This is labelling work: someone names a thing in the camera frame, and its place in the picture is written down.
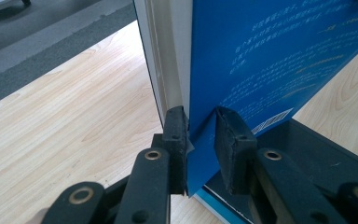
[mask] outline black mechanical arm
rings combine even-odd
[[[107,189],[66,189],[43,223],[169,223],[170,195],[186,193],[187,142],[187,118],[175,107],[129,176]],[[255,138],[235,111],[217,107],[214,147],[227,191],[252,196],[256,223],[358,223],[358,157],[302,124]]]

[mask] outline blue poster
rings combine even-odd
[[[188,187],[218,170],[214,109],[258,136],[290,119],[358,53],[358,1],[194,0]]]

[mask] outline wooden floor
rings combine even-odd
[[[296,118],[358,154],[358,57]],[[30,221],[75,183],[112,185],[160,132],[132,23],[0,101],[0,223]],[[172,223],[219,222],[172,197]]]

